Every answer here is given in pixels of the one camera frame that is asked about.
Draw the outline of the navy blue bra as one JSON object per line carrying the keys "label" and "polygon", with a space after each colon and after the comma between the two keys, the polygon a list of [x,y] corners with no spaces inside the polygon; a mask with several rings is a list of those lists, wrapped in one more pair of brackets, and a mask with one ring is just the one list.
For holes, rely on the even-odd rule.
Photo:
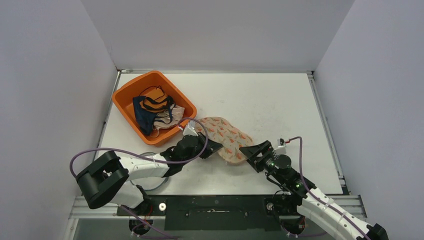
{"label": "navy blue bra", "polygon": [[157,114],[142,108],[141,103],[144,99],[144,96],[135,96],[132,98],[134,116],[137,126],[142,134],[145,136],[150,136],[153,131],[154,121]]}

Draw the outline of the floral padded bra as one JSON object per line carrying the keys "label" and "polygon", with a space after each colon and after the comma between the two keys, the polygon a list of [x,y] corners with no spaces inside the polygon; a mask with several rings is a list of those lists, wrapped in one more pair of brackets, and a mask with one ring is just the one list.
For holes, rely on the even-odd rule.
{"label": "floral padded bra", "polygon": [[239,165],[247,160],[240,148],[254,145],[253,139],[248,134],[222,117],[203,117],[199,121],[200,123],[196,123],[194,129],[204,133],[203,127],[205,127],[208,139],[222,144],[222,148],[217,153],[224,161],[228,164]]}

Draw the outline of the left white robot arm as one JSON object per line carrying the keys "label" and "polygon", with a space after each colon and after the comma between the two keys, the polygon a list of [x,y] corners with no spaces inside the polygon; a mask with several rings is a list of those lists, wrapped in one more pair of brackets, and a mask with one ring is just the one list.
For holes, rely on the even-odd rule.
{"label": "left white robot arm", "polygon": [[221,143],[204,134],[185,135],[175,146],[161,153],[140,156],[128,153],[120,157],[117,149],[104,148],[104,153],[73,176],[90,209],[113,203],[129,207],[136,215],[149,210],[149,196],[132,181],[143,178],[167,178],[179,173],[196,158],[206,159],[223,148]]}

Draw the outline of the white mesh laundry bag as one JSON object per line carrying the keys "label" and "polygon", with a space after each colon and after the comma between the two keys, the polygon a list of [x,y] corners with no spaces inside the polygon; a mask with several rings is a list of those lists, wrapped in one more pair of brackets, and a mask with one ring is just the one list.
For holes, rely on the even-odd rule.
{"label": "white mesh laundry bag", "polygon": [[142,158],[129,157],[127,162],[129,169],[129,182],[133,185],[142,186],[146,191],[155,191],[163,186],[169,177],[165,173],[169,167],[165,163],[165,158],[159,153],[146,152],[141,154]]}

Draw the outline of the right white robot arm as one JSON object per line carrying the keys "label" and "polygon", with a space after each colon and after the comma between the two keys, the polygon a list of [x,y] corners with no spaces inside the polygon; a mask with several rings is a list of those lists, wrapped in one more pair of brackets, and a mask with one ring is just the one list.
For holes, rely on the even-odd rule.
{"label": "right white robot arm", "polygon": [[268,140],[258,145],[240,147],[239,150],[256,172],[263,172],[269,182],[279,187],[282,196],[271,199],[272,213],[301,215],[335,240],[389,238],[381,225],[371,225],[352,215],[304,177],[302,169],[292,168],[291,158],[284,153],[278,154]]}

